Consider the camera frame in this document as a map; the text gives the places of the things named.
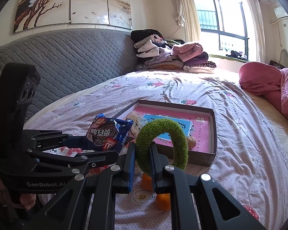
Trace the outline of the person's left hand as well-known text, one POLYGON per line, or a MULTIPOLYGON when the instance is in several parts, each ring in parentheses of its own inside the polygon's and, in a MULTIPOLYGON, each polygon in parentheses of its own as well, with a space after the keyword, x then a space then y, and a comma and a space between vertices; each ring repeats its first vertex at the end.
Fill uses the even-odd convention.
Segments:
MULTIPOLYGON (((0 179, 0 203, 7 204, 7 188, 4 186, 0 179)), ((30 210, 35 206, 36 203, 36 194, 22 194, 19 198, 21 208, 25 208, 26 210, 30 210)))

